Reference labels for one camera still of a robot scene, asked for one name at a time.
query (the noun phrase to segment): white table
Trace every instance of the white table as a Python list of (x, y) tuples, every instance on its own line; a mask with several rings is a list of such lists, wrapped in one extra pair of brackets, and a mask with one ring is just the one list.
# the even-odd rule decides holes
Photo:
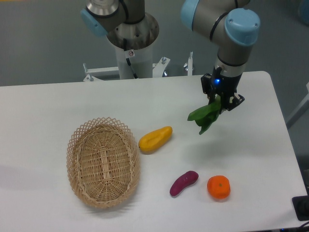
[[(0, 87), (1, 232), (240, 232), (295, 227), (291, 198), (306, 195), (276, 94), (265, 72), (244, 73), (245, 102), (199, 135), (188, 114), (207, 104), (200, 76)], [(97, 210), (70, 189), (66, 149), (84, 122), (115, 117), (136, 140), (165, 125), (172, 139), (141, 154), (136, 193)], [(170, 186), (194, 170), (197, 183), (177, 198)], [(224, 203), (207, 180), (225, 175)]]

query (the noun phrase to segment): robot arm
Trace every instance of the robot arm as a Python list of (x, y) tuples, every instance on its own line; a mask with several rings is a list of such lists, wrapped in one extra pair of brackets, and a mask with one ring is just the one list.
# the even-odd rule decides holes
[(122, 23), (141, 22), (145, 17), (145, 1), (88, 0), (81, 16), (96, 36), (105, 36)]
[(207, 73), (201, 81), (209, 103), (221, 97), (221, 112), (244, 101), (237, 86), (260, 27), (256, 13), (239, 8), (249, 1), (186, 0), (182, 8), (183, 23), (219, 46), (212, 75)]

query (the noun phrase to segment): gray floor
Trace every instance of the gray floor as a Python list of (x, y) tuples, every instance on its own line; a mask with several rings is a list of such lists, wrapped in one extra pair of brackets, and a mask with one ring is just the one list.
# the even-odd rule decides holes
[[(211, 72), (217, 47), (181, 24), (183, 2), (146, 0), (146, 11), (160, 25), (154, 61), (169, 57), (169, 74), (183, 75), (182, 65), (193, 51), (195, 74)], [(248, 5), (262, 25), (247, 71), (270, 73), (285, 118), (306, 96), (309, 82), (309, 26), (298, 19), (297, 2), (252, 0)], [(85, 0), (0, 2), (0, 86), (79, 82), (84, 62), (88, 68), (116, 66), (106, 39), (96, 38), (83, 24), (79, 12), (84, 5)], [(300, 165), (307, 168), (308, 122), (309, 112), (289, 130)]]

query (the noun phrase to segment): black cable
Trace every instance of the black cable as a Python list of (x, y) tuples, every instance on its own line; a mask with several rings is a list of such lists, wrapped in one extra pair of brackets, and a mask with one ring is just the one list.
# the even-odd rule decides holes
[(309, 224), (309, 221), (307, 221), (306, 223), (302, 224), (302, 225), (300, 226), (300, 228), (303, 228), (303, 227), (307, 226), (308, 224)]
[(307, 226), (308, 224), (309, 224), (309, 221), (307, 221), (305, 224), (298, 227), (296, 231), (297, 232), (309, 232), (309, 226)]
[[(124, 51), (127, 51), (127, 47), (126, 47), (127, 40), (126, 40), (126, 39), (124, 39), (123, 41), (124, 41)], [(131, 71), (132, 71), (132, 74), (133, 74), (134, 79), (138, 79), (139, 77), (137, 76), (137, 74), (136, 74), (136, 72), (135, 72), (135, 70), (134, 70), (133, 66), (131, 65), (131, 61), (130, 61), (130, 59), (129, 59), (129, 58), (126, 58), (126, 63), (127, 63), (127, 64), (128, 64), (128, 66), (130, 67), (130, 69), (131, 69)]]

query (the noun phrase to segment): orange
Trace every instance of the orange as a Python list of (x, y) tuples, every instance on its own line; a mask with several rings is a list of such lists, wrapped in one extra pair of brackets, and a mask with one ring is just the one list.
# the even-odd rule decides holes
[(207, 190), (216, 199), (227, 198), (231, 192), (230, 182), (223, 175), (213, 176), (208, 180)]

